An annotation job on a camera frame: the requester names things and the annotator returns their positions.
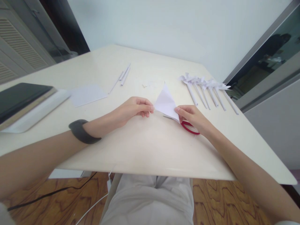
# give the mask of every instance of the notebook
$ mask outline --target notebook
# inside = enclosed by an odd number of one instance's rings
[[[19,83],[0,92],[0,130],[3,130],[54,94],[52,86]]]

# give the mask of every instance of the black wristband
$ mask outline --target black wristband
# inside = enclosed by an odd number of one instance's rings
[[[101,138],[96,138],[89,135],[83,128],[83,124],[87,123],[86,120],[76,120],[69,124],[69,128],[71,129],[73,135],[85,144],[94,144],[101,140]]]

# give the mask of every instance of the white pants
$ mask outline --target white pants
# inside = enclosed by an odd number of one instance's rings
[[[101,224],[193,224],[193,212],[189,178],[123,174]]]

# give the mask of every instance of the paper stick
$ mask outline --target paper stick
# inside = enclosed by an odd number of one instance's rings
[[[206,106],[206,104],[205,104],[205,102],[204,102],[204,100],[203,100],[202,94],[200,93],[200,91],[199,91],[199,89],[198,89],[196,83],[193,83],[193,85],[194,85],[194,87],[196,88],[196,90],[197,90],[197,92],[198,92],[198,95],[200,96],[203,105],[204,105],[205,108],[207,109],[207,106]]]
[[[222,90],[222,92],[224,93],[225,97],[227,98],[227,100],[229,101],[231,107],[233,108],[233,110],[235,111],[235,113],[238,115],[238,110],[236,109],[236,107],[234,106],[232,100],[230,99],[230,97],[228,96],[228,94],[226,93],[225,90]]]
[[[192,97],[192,99],[193,99],[193,101],[194,101],[194,104],[195,104],[195,106],[197,106],[197,105],[198,105],[198,102],[197,102],[196,99],[195,99],[195,96],[194,96],[194,94],[193,94],[193,92],[192,92],[191,86],[190,86],[190,84],[189,84],[188,82],[186,82],[186,84],[187,84],[188,91],[190,92],[190,95],[191,95],[191,97]]]
[[[217,89],[216,87],[214,87],[214,89],[215,89],[215,92],[216,92],[217,98],[219,99],[219,102],[221,103],[221,106],[223,107],[224,111],[226,111],[226,108],[225,108],[225,106],[224,106],[224,104],[223,104],[223,101],[222,101],[222,99],[220,98],[220,95],[219,95],[218,89]]]
[[[121,75],[119,76],[119,78],[116,80],[115,84],[113,85],[112,89],[110,90],[110,92],[108,94],[110,94],[112,92],[112,90],[114,89],[115,85],[118,83],[120,77],[124,74],[124,71],[122,71]]]
[[[200,87],[201,87],[201,89],[202,89],[202,93],[203,93],[204,98],[205,98],[205,101],[206,101],[206,103],[207,103],[207,107],[208,107],[208,109],[210,110],[209,103],[208,103],[208,100],[207,100],[207,98],[206,98],[206,94],[205,94],[205,92],[204,92],[205,90],[203,89],[202,85],[200,85]]]
[[[218,104],[218,102],[217,102],[215,96],[213,95],[212,87],[209,87],[209,88],[208,88],[208,91],[209,91],[209,93],[210,93],[210,96],[212,97],[213,102],[215,103],[215,106],[218,107],[219,104]]]
[[[130,71],[130,67],[128,68],[128,70],[127,70],[127,71],[126,71],[126,73],[124,74],[124,77],[123,77],[123,79],[122,79],[121,86],[123,86],[123,85],[124,85],[124,83],[125,83],[125,80],[126,80],[126,78],[127,78],[127,75],[128,75],[128,73],[129,73],[129,71]]]
[[[129,69],[130,65],[131,65],[131,63],[129,63],[129,65],[127,66],[127,68],[125,70],[125,73],[122,76],[120,76],[120,80],[123,80],[123,77],[125,76],[125,74],[126,74],[127,70]]]

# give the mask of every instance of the right hand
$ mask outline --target right hand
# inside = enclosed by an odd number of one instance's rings
[[[180,123],[182,123],[182,120],[186,119],[202,135],[214,128],[211,122],[194,105],[181,105],[174,110],[179,115]]]

